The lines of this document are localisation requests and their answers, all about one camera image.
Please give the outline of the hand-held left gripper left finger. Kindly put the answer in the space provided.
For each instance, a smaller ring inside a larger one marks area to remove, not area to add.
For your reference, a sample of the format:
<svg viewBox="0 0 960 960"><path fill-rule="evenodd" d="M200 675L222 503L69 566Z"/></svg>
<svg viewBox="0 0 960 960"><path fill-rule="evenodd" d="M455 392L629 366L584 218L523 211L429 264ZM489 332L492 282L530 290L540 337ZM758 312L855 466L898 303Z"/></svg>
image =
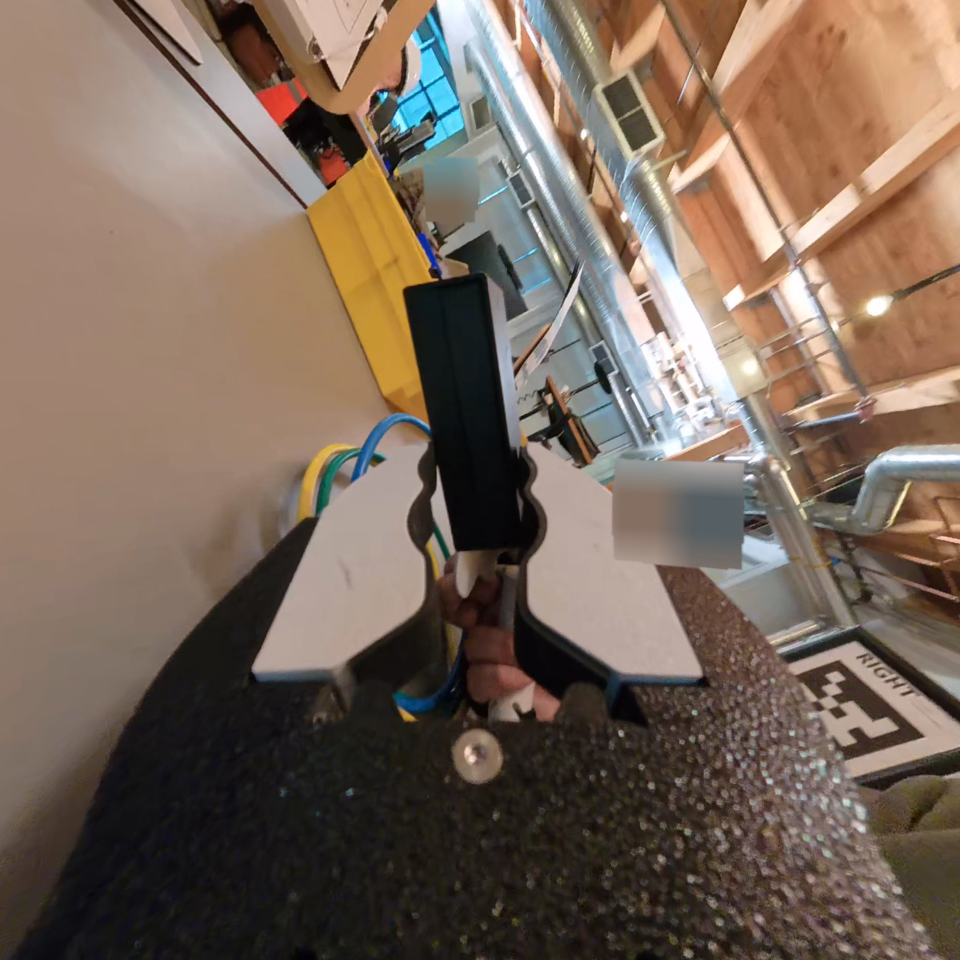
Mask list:
<svg viewBox="0 0 960 960"><path fill-rule="evenodd" d="M445 664L427 548L437 472L432 445L404 447L324 509L251 673L321 682L350 699L367 682L401 690Z"/></svg>

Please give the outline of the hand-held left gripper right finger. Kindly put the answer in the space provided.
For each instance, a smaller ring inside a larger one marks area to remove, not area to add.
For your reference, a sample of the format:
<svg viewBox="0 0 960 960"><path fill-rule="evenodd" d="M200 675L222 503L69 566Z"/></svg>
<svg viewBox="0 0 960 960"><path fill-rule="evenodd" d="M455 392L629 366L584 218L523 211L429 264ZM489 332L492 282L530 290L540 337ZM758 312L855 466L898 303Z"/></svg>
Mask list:
<svg viewBox="0 0 960 960"><path fill-rule="evenodd" d="M612 493L544 448L523 448L518 474L520 668L558 700L591 685L612 714L638 714L633 687L702 687L704 668L659 571L616 556Z"/></svg>

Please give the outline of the black network switch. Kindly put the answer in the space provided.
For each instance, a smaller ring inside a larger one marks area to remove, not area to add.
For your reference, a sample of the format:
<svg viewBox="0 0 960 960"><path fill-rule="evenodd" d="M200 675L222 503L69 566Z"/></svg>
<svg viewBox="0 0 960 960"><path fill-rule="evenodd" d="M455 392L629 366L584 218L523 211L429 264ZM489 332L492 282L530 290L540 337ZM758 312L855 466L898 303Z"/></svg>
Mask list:
<svg viewBox="0 0 960 960"><path fill-rule="evenodd" d="M522 431L503 293L471 273L403 298L454 545L517 549Z"/></svg>

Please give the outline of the person's right forearm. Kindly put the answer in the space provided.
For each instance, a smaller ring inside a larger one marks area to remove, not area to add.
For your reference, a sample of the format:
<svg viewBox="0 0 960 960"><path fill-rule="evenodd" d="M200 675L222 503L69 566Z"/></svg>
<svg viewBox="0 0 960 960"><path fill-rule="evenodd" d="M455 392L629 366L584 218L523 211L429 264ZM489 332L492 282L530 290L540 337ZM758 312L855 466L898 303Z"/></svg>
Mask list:
<svg viewBox="0 0 960 960"><path fill-rule="evenodd" d="M870 829L941 958L959 957L959 777L916 775L861 790Z"/></svg>

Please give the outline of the person's right hand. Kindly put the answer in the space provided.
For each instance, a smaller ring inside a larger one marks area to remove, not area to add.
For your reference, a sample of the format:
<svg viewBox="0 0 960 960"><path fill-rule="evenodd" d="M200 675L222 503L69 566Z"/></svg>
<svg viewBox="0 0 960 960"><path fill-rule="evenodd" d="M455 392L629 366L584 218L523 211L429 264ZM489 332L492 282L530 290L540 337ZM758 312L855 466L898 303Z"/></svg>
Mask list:
<svg viewBox="0 0 960 960"><path fill-rule="evenodd" d="M507 626L503 593L505 582L495 570L478 573L468 592L463 577L472 572L471 559L455 554L438 581L444 620L462 633L465 690L476 705L490 706L505 698L519 705L519 716L534 714L551 722L559 701L525 674L515 652L514 633Z"/></svg>

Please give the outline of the yellow plastic bin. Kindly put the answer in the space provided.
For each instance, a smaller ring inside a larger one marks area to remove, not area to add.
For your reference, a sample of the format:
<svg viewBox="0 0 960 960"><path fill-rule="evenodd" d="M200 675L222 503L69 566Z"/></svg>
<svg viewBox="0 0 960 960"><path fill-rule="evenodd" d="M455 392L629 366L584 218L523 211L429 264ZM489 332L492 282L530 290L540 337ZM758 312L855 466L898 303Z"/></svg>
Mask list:
<svg viewBox="0 0 960 960"><path fill-rule="evenodd" d="M404 291L432 282L426 252L368 153L307 217L384 400L426 420Z"/></svg>

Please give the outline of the orange red object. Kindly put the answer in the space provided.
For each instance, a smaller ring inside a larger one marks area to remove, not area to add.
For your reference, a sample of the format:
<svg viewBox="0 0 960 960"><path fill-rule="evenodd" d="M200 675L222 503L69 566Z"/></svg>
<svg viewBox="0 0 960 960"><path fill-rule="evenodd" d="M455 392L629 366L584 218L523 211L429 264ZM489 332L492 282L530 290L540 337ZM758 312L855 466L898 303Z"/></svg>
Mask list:
<svg viewBox="0 0 960 960"><path fill-rule="evenodd" d="M300 104L309 99L306 89L296 77L257 90L255 97L281 128L290 121Z"/></svg>

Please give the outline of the cardboard poster board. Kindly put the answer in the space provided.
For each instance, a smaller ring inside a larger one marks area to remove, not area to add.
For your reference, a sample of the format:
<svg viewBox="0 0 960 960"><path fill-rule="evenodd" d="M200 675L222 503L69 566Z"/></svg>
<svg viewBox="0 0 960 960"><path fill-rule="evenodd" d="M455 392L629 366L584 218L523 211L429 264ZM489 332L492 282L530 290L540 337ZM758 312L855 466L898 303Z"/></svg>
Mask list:
<svg viewBox="0 0 960 960"><path fill-rule="evenodd" d="M310 99L330 114L368 113L376 95L407 95L419 82L423 57L417 30L433 7L430 1L378 1L388 11L386 23L366 45L348 80L338 89L327 70L299 53L293 42L288 1L253 1L270 38Z"/></svg>

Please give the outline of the grey flat board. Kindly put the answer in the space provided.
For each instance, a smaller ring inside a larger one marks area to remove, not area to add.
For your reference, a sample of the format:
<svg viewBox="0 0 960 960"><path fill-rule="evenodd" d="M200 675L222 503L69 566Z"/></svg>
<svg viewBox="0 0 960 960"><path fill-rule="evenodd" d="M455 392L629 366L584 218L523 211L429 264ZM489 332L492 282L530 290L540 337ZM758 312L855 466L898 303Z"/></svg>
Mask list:
<svg viewBox="0 0 960 960"><path fill-rule="evenodd" d="M161 49L175 59L189 66L204 64L202 45L180 2L120 1L118 4L145 26L148 34L159 41Z"/></svg>

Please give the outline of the silver elbow duct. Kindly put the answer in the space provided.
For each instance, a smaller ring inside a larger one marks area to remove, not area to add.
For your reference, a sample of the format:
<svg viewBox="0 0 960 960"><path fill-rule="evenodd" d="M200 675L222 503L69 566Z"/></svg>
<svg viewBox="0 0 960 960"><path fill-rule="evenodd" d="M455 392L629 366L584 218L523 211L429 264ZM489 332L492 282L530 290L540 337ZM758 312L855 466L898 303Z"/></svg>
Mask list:
<svg viewBox="0 0 960 960"><path fill-rule="evenodd" d="M847 535L875 536L894 523L913 483L958 480L957 443L899 446L881 453L867 465L853 503L816 501L803 511L813 525Z"/></svg>

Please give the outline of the silver ventilation duct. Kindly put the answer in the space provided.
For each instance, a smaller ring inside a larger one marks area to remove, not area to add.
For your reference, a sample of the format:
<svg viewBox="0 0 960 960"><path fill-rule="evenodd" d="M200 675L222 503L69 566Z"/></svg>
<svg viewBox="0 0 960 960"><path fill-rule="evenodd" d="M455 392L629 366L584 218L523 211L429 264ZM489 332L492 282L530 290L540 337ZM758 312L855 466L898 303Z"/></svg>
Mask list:
<svg viewBox="0 0 960 960"><path fill-rule="evenodd" d="M652 384L654 367L641 356L642 346L654 334L633 333L634 346L625 340L629 318L643 309L612 242L602 236L598 215L587 208L585 187L506 26L493 2L466 2L465 6L477 35L466 51L490 107L531 170L534 193L551 212L562 237L577 241L583 249L592 270L587 292L600 311L603 335L630 385L638 389ZM661 318L674 341L692 357L711 407L738 419L754 455L772 456L763 388L749 391L733 378L739 354L750 362L755 354L726 309L710 270L667 197L659 172L646 155L629 158L622 152L606 100L607 89L617 80L610 69L600 67L589 42L578 40L577 28L587 26L580 7L573 2L537 2L534 12L545 15L542 24L547 37L558 42L559 64L568 71L575 103L585 111L598 158L613 178L638 238L640 259Z"/></svg>

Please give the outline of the duct vent grille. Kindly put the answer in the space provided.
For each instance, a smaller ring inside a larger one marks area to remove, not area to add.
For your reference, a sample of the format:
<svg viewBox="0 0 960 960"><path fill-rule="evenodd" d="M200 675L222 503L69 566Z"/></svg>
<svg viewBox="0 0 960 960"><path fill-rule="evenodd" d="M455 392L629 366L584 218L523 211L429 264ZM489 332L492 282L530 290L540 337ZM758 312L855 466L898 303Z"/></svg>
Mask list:
<svg viewBox="0 0 960 960"><path fill-rule="evenodd" d="M597 83L592 100L626 162L647 160L664 147L664 128L634 70Z"/></svg>

